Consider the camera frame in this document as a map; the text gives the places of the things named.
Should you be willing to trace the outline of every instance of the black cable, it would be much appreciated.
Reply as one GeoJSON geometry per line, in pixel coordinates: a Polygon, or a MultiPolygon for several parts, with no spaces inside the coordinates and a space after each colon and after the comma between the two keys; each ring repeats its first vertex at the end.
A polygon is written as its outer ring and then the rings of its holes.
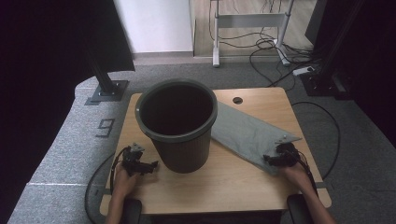
{"type": "Polygon", "coordinates": [[[91,176],[90,181],[88,182],[87,188],[85,189],[85,196],[84,196],[84,208],[85,208],[85,213],[88,216],[88,219],[90,220],[91,223],[95,224],[95,221],[93,220],[93,218],[91,217],[91,214],[89,212],[89,208],[88,208],[88,194],[90,192],[91,189],[91,184],[93,179],[96,177],[97,173],[99,172],[99,170],[106,164],[106,162],[108,160],[110,160],[110,158],[112,158],[114,156],[114,153],[111,153],[111,155],[109,155],[103,162],[102,164],[99,165],[99,167],[95,170],[95,172],[93,173],[93,175],[91,176]]]}
{"type": "Polygon", "coordinates": [[[280,7],[282,6],[282,0],[279,0],[279,9],[277,10],[277,13],[280,12],[280,7]]]}
{"type": "Polygon", "coordinates": [[[236,7],[235,7],[235,0],[233,0],[233,9],[235,9],[235,11],[239,14],[238,9],[236,9],[236,7]]]}
{"type": "Polygon", "coordinates": [[[275,0],[273,0],[272,3],[271,3],[271,0],[270,0],[270,4],[271,4],[270,13],[272,12],[272,8],[273,8],[273,6],[274,6],[274,2],[275,2],[275,0]]]}
{"type": "Polygon", "coordinates": [[[263,50],[263,49],[257,49],[256,51],[252,52],[252,53],[249,55],[248,60],[249,60],[249,62],[250,62],[251,67],[252,67],[257,73],[259,73],[262,77],[264,77],[265,79],[267,79],[267,80],[271,83],[270,85],[272,85],[272,84],[274,84],[274,81],[271,80],[271,78],[267,77],[265,74],[261,73],[261,72],[259,71],[259,69],[257,69],[256,66],[254,65],[253,61],[251,61],[251,57],[253,56],[253,54],[256,53],[256,52],[259,52],[260,50],[263,50]]]}
{"type": "Polygon", "coordinates": [[[285,49],[287,49],[289,51],[304,55],[306,57],[312,56],[313,50],[310,50],[310,49],[296,49],[296,48],[293,48],[293,47],[291,47],[291,46],[289,46],[289,45],[287,45],[285,43],[283,43],[283,46],[285,47],[285,49]]]}
{"type": "MultiPolygon", "coordinates": [[[[212,30],[210,29],[210,13],[212,12],[212,3],[211,3],[212,1],[210,1],[210,4],[209,4],[209,34],[210,34],[210,38],[212,39],[212,40],[215,40],[215,38],[213,38],[213,35],[212,35],[212,30]]],[[[238,38],[242,38],[242,37],[245,37],[245,36],[248,36],[248,35],[259,35],[260,33],[257,33],[257,32],[253,32],[253,33],[249,33],[249,34],[247,34],[247,35],[240,35],[240,36],[235,36],[235,37],[221,37],[221,36],[219,36],[219,39],[238,39],[238,38]]]]}
{"type": "Polygon", "coordinates": [[[340,127],[339,127],[339,125],[338,125],[338,123],[337,123],[337,120],[332,116],[332,114],[331,114],[329,111],[327,111],[324,107],[322,107],[321,105],[317,105],[317,104],[312,103],[312,102],[302,101],[302,102],[294,103],[294,104],[292,104],[291,106],[300,105],[300,104],[315,105],[315,106],[319,107],[320,109],[322,109],[324,112],[326,112],[326,114],[328,114],[328,115],[330,116],[330,118],[332,118],[332,121],[334,122],[334,125],[335,125],[335,127],[336,127],[336,129],[337,129],[337,133],[338,133],[337,149],[336,149],[336,151],[335,151],[334,159],[332,160],[332,165],[330,166],[330,168],[329,168],[329,170],[326,172],[326,174],[322,177],[322,179],[324,180],[324,179],[329,175],[329,173],[332,171],[332,169],[334,168],[335,163],[336,163],[337,160],[338,160],[338,155],[339,155],[339,153],[340,153],[340,145],[341,145],[341,131],[340,131],[340,127]]]}
{"type": "Polygon", "coordinates": [[[113,189],[114,189],[114,173],[116,170],[116,166],[119,163],[120,155],[127,149],[128,149],[128,147],[123,148],[120,151],[119,155],[117,155],[117,157],[114,159],[113,164],[111,165],[111,172],[110,172],[110,193],[111,193],[111,195],[113,194],[113,189]]]}
{"type": "Polygon", "coordinates": [[[314,177],[312,176],[311,170],[309,169],[308,161],[306,162],[302,161],[300,158],[295,157],[291,152],[287,150],[285,152],[288,153],[290,156],[292,156],[295,160],[297,160],[297,162],[299,162],[303,166],[305,173],[308,175],[308,178],[311,182],[312,188],[314,189],[315,193],[318,195],[317,185],[315,184],[314,177]]]}
{"type": "Polygon", "coordinates": [[[274,40],[274,39],[275,39],[274,37],[272,37],[272,36],[270,36],[270,35],[264,33],[264,31],[265,31],[264,28],[265,28],[265,27],[262,27],[262,30],[260,31],[260,38],[261,38],[261,39],[267,39],[267,38],[268,38],[268,39],[274,40]]]}
{"type": "Polygon", "coordinates": [[[304,157],[304,161],[306,161],[306,164],[308,164],[308,160],[306,159],[306,156],[304,155],[304,153],[301,152],[301,151],[299,151],[298,153],[301,154],[301,156],[304,157]]]}
{"type": "Polygon", "coordinates": [[[313,62],[313,61],[310,60],[310,61],[307,61],[307,62],[298,64],[293,70],[289,71],[285,76],[283,76],[282,78],[278,79],[277,81],[275,81],[274,83],[270,84],[270,85],[267,86],[267,87],[274,87],[278,82],[280,82],[280,81],[282,81],[283,79],[285,79],[286,77],[290,76],[290,75],[293,73],[293,71],[294,71],[295,69],[300,68],[300,67],[302,67],[302,66],[304,66],[304,65],[306,65],[306,64],[308,64],[308,63],[312,63],[312,62],[313,62]]]}
{"type": "Polygon", "coordinates": [[[268,0],[266,0],[266,1],[262,4],[262,8],[260,8],[260,13],[264,13],[265,8],[267,7],[267,2],[268,2],[268,0]]]}
{"type": "MultiPolygon", "coordinates": [[[[283,53],[282,49],[278,48],[277,46],[274,46],[274,48],[277,49],[278,52],[279,52],[280,54],[282,54],[284,60],[288,61],[289,63],[296,63],[296,64],[298,64],[298,63],[305,63],[305,62],[295,62],[295,61],[291,61],[291,60],[288,59],[288,57],[286,57],[286,55],[283,53]]],[[[298,57],[300,57],[300,58],[307,58],[307,59],[310,58],[310,57],[307,56],[307,55],[300,55],[300,56],[298,56],[298,57]]]]}
{"type": "Polygon", "coordinates": [[[294,87],[295,87],[295,85],[296,85],[296,78],[295,78],[295,76],[292,76],[292,78],[293,78],[293,84],[291,85],[291,87],[290,88],[288,88],[288,89],[285,89],[285,91],[291,91],[292,89],[294,89],[294,87]]]}
{"type": "Polygon", "coordinates": [[[280,63],[282,63],[282,60],[279,60],[279,62],[277,62],[277,64],[276,64],[276,71],[280,74],[280,76],[279,76],[278,79],[280,79],[280,78],[283,77],[283,74],[279,71],[279,65],[280,65],[280,63]]]}
{"type": "Polygon", "coordinates": [[[219,43],[220,43],[220,44],[229,45],[229,46],[234,47],[234,48],[236,48],[236,49],[250,49],[250,48],[257,47],[257,45],[236,46],[236,45],[232,45],[232,44],[229,44],[229,43],[226,43],[226,42],[222,42],[222,41],[220,41],[219,43]]]}

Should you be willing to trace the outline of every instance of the metal stand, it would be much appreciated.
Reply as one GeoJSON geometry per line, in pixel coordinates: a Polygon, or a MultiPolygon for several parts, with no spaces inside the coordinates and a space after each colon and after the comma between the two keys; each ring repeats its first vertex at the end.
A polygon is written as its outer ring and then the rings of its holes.
{"type": "Polygon", "coordinates": [[[285,13],[263,13],[246,15],[220,15],[219,0],[216,1],[215,13],[215,41],[213,44],[213,67],[219,67],[219,28],[241,28],[241,27],[277,27],[279,29],[278,39],[274,40],[277,53],[282,63],[289,66],[285,50],[283,49],[283,38],[288,28],[291,9],[294,0],[289,1],[288,11],[285,13]]]}
{"type": "Polygon", "coordinates": [[[103,72],[97,61],[92,57],[89,48],[86,46],[85,56],[92,69],[93,74],[99,81],[92,97],[89,97],[85,105],[99,105],[101,102],[115,102],[122,99],[122,95],[128,86],[127,80],[112,81],[108,73],[103,72]]]}

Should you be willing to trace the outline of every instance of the plastic bucket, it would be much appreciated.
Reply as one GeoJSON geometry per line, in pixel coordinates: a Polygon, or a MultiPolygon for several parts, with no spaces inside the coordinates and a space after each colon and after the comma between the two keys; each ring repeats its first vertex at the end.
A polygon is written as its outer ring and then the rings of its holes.
{"type": "Polygon", "coordinates": [[[152,86],[137,100],[135,109],[140,129],[151,139],[163,163],[182,174],[205,164],[217,114],[214,92],[186,78],[152,86]]]}

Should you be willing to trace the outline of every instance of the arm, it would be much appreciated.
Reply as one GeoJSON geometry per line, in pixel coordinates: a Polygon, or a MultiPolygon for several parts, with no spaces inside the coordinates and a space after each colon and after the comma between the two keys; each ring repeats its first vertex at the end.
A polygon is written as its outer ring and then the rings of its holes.
{"type": "Polygon", "coordinates": [[[106,224],[120,223],[124,199],[133,191],[137,177],[137,173],[129,176],[120,164],[117,165],[114,190],[108,205],[106,224]]]}
{"type": "Polygon", "coordinates": [[[336,223],[315,193],[311,181],[300,163],[296,163],[292,167],[281,167],[279,172],[303,193],[315,223],[336,223]]]}

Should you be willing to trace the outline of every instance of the gray cloth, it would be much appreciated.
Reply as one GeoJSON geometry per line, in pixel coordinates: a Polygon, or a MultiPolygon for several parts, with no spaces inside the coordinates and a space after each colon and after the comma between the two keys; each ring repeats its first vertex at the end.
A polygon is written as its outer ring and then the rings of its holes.
{"type": "Polygon", "coordinates": [[[221,102],[218,105],[219,112],[212,127],[212,137],[246,161],[275,175],[277,168],[264,161],[263,155],[278,156],[278,144],[275,141],[285,135],[295,136],[221,102]]]}

